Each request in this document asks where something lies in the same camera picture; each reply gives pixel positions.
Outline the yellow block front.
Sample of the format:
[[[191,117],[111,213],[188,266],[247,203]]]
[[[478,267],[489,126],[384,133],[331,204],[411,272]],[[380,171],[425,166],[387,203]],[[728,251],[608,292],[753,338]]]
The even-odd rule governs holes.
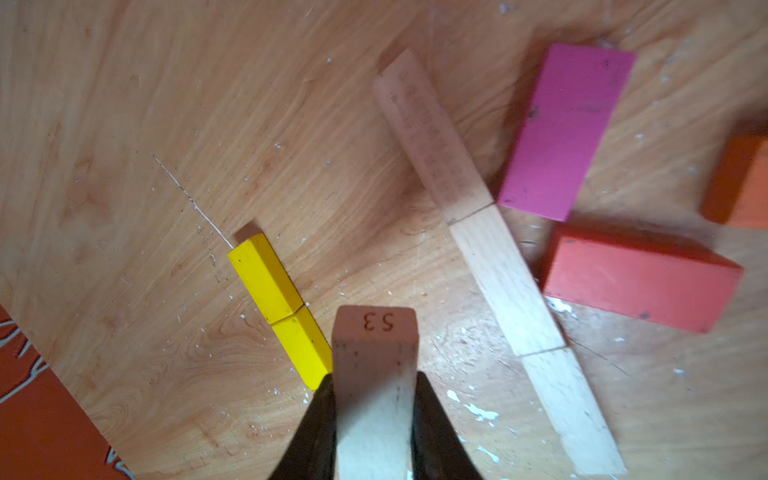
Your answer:
[[[228,258],[268,324],[292,316],[304,305],[264,233],[242,242]]]

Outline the yellow block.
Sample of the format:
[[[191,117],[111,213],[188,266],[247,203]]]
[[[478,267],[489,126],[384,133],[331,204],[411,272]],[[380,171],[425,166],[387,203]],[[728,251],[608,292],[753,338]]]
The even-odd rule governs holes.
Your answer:
[[[242,242],[228,258],[268,324],[292,316],[304,305],[264,233]]]
[[[317,390],[332,372],[332,352],[310,310],[303,306],[272,329],[306,387]]]

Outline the orange building block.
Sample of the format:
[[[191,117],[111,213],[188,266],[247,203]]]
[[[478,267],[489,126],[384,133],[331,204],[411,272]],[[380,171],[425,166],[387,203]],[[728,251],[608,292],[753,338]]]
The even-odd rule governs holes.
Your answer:
[[[700,213],[722,225],[767,229],[766,135],[740,135],[728,141]]]

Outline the red building block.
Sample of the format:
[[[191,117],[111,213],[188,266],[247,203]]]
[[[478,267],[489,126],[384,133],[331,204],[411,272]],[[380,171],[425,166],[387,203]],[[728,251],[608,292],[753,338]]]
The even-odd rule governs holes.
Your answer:
[[[703,334],[722,317],[744,272],[699,245],[558,225],[542,289],[548,297]]]

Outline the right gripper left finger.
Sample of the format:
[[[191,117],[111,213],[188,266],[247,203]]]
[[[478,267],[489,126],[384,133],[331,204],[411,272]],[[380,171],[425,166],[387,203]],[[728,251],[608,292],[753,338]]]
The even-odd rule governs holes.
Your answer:
[[[327,374],[269,480],[332,480],[336,459],[336,405],[333,377]]]

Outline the magenta block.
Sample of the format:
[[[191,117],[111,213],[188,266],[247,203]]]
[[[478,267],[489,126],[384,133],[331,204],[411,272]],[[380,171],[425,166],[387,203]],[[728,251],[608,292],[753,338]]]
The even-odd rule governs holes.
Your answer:
[[[556,221],[568,218],[635,60],[628,51],[549,47],[498,205]]]

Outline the natural wood block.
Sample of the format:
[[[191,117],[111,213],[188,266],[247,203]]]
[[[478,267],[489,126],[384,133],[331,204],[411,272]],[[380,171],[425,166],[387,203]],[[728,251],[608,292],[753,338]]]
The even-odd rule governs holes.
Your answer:
[[[413,309],[337,309],[332,357],[341,479],[407,477],[418,351]]]
[[[517,356],[566,341],[499,209],[488,206],[449,226],[481,293]]]
[[[373,94],[427,193],[452,224],[491,205],[492,196],[409,49],[373,81]]]
[[[583,370],[569,348],[524,356],[522,364],[579,475],[627,469]]]

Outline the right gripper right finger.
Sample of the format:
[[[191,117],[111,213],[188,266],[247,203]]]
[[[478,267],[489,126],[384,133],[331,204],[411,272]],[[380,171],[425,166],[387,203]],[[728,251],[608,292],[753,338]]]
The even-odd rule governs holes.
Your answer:
[[[416,377],[411,453],[415,480],[482,478],[422,371]]]

